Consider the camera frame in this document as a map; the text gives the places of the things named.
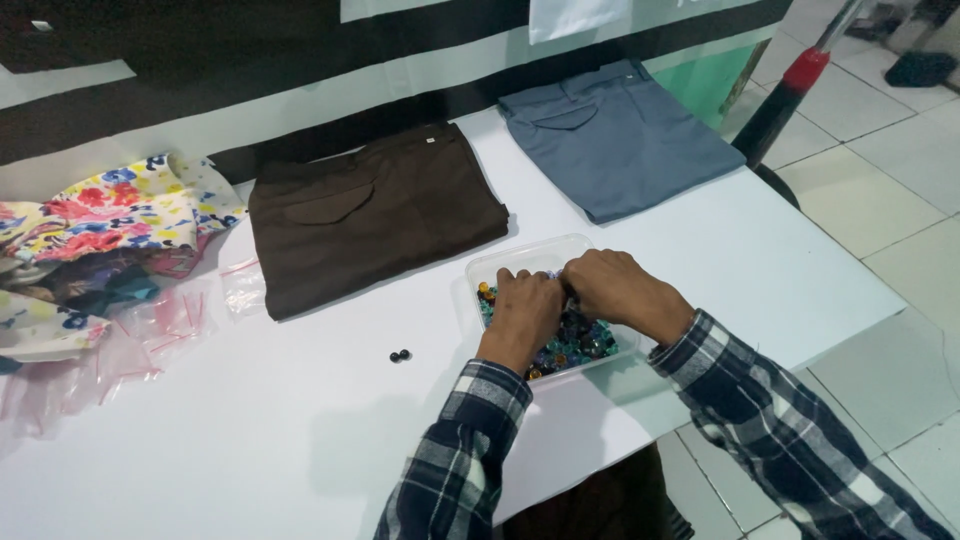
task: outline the person's right hand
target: person's right hand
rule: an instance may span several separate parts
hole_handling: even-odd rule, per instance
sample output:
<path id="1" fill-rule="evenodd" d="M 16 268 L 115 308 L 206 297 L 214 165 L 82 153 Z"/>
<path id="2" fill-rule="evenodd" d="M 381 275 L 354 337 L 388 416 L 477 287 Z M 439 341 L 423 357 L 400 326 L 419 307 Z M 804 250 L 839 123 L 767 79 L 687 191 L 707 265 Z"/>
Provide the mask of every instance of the person's right hand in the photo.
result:
<path id="1" fill-rule="evenodd" d="M 561 274 L 580 297 L 580 309 L 650 336 L 664 347 L 680 339 L 694 309 L 672 285 L 647 274 L 628 253 L 588 250 Z"/>

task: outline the tiled floor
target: tiled floor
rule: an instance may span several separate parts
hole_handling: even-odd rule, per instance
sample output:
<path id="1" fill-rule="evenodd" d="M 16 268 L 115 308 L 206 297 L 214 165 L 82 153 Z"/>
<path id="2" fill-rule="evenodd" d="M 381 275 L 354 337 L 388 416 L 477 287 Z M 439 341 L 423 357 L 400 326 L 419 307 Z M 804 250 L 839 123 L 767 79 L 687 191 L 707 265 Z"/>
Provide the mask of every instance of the tiled floor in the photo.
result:
<path id="1" fill-rule="evenodd" d="M 732 140 L 842 0 L 794 0 L 733 106 Z M 897 55 L 844 37 L 764 163 L 807 217 L 911 304 L 798 377 L 867 457 L 960 539 L 960 99 L 892 88 Z M 688 425 L 660 440 L 667 489 L 697 538 L 793 540 L 796 527 Z"/>

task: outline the hand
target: hand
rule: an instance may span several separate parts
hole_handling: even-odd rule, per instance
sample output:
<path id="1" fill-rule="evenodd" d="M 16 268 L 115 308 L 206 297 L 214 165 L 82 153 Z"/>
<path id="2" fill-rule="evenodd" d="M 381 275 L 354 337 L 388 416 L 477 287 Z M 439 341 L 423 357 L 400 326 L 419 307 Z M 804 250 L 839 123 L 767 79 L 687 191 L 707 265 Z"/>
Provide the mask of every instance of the hand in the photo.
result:
<path id="1" fill-rule="evenodd" d="M 480 339 L 477 357 L 503 364 L 523 377 L 534 355 L 560 327 L 565 301 L 559 280 L 543 272 L 531 276 L 526 270 L 514 277 L 500 268 L 493 319 Z"/>
<path id="2" fill-rule="evenodd" d="M 677 289 L 624 252 L 588 250 L 566 264 L 561 279 L 577 291 L 587 317 L 627 325 L 664 347 L 684 335 L 695 312 Z"/>

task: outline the fabric pile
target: fabric pile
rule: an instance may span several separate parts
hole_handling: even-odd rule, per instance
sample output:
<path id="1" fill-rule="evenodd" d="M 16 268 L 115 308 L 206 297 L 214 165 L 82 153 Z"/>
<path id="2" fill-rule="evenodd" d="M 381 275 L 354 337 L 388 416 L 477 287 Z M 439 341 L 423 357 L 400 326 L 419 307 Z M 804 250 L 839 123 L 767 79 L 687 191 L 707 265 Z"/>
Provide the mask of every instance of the fabric pile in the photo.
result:
<path id="1" fill-rule="evenodd" d="M 0 203 L 0 373 L 81 358 L 108 318 L 186 277 L 209 238 L 246 215 L 209 160 L 163 154 L 44 203 Z"/>

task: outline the person's left hand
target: person's left hand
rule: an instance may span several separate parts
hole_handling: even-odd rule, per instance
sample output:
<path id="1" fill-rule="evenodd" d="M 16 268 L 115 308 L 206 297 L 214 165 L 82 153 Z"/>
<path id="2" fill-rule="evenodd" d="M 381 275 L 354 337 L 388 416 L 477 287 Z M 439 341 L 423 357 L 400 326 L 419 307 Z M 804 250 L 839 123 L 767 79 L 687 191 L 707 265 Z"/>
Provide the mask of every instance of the person's left hand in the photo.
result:
<path id="1" fill-rule="evenodd" d="M 565 302 L 560 280 L 526 270 L 514 277 L 510 270 L 500 268 L 493 319 L 480 339 L 477 357 L 503 364 L 522 377 L 537 351 L 560 327 Z"/>

